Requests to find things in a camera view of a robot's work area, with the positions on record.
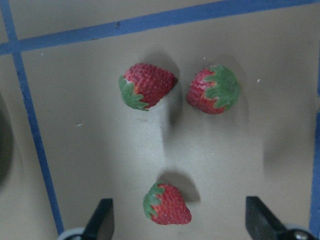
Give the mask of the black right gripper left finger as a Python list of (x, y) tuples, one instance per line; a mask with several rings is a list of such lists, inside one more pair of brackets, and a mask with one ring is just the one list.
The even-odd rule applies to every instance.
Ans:
[(114, 204), (112, 198), (103, 198), (81, 235), (82, 240), (111, 240), (114, 235)]

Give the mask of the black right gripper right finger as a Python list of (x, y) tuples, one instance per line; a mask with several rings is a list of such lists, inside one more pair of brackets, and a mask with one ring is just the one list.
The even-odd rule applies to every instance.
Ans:
[(258, 196), (245, 199), (245, 228), (252, 240), (284, 240), (288, 231)]

